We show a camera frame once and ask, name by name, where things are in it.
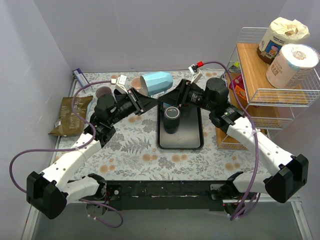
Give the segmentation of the dark blue mug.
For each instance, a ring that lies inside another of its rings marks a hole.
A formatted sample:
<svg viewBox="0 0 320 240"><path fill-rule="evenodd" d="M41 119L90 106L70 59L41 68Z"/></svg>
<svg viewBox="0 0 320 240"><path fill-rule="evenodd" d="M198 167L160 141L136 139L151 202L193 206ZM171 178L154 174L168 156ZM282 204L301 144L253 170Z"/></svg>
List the dark blue mug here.
<svg viewBox="0 0 320 240"><path fill-rule="evenodd" d="M115 89L115 90L113 91L113 94L114 94L115 100L116 100L117 102L122 101L122 100L125 99L126 96L127 96L125 93L121 93L121 92L120 92L119 90L117 90L117 89Z"/></svg>

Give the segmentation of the light blue faceted mug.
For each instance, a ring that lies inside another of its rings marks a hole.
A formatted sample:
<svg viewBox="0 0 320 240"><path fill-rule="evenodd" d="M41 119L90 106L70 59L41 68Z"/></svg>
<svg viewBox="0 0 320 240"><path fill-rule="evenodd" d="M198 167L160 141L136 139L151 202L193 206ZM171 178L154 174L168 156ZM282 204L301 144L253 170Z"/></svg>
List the light blue faceted mug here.
<svg viewBox="0 0 320 240"><path fill-rule="evenodd" d="M158 71L140 76L141 89L145 96L153 96L165 92L173 86L173 76L169 72Z"/></svg>

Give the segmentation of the purple mug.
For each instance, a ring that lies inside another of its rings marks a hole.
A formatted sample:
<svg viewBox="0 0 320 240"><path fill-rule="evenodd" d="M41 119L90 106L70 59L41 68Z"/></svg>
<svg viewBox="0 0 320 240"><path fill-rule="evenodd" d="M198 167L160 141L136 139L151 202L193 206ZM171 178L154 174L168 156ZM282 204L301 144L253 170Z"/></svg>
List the purple mug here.
<svg viewBox="0 0 320 240"><path fill-rule="evenodd" d="M103 86L97 89L97 91L95 92L95 95L97 98L100 98L103 95L111 96L112 90L107 86Z"/></svg>

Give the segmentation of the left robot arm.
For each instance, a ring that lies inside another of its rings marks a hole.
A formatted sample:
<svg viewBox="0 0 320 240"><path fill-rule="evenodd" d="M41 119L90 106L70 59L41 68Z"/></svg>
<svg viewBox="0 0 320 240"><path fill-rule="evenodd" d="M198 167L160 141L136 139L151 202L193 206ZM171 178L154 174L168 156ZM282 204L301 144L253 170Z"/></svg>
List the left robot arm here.
<svg viewBox="0 0 320 240"><path fill-rule="evenodd" d="M106 196L103 177L91 173L80 180L71 180L78 169L113 137L114 124L131 114L142 115L158 104L157 99L140 94L131 88L119 99L112 95L98 98L90 125L76 143L41 173L32 172L26 180L26 200L52 220L65 207L84 197L101 200Z"/></svg>

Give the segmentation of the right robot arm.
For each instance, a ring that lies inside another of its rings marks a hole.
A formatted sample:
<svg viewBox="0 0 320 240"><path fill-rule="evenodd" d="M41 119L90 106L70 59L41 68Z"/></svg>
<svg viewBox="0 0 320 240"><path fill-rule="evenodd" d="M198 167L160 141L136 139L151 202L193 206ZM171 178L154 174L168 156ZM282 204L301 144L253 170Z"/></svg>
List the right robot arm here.
<svg viewBox="0 0 320 240"><path fill-rule="evenodd" d="M264 174L242 171L233 174L216 190L216 195L237 199L245 192L263 193L285 203L307 183L308 159L302 154L294 156L276 145L254 127L243 111L229 102L228 96L229 89L221 78L207 80L205 89L182 79L158 101L174 107L187 104L209 111L212 124L256 154L259 163L267 169Z"/></svg>

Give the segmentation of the pink mug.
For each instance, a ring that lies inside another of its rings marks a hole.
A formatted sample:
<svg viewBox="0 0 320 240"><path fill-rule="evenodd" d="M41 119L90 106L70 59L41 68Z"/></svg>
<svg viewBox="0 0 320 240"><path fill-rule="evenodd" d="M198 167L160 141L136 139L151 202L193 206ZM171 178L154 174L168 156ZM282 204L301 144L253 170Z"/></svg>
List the pink mug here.
<svg viewBox="0 0 320 240"><path fill-rule="evenodd" d="M148 95L148 89L146 86L146 83L143 79L140 77L136 77L131 81L131 86L140 94L147 96Z"/></svg>

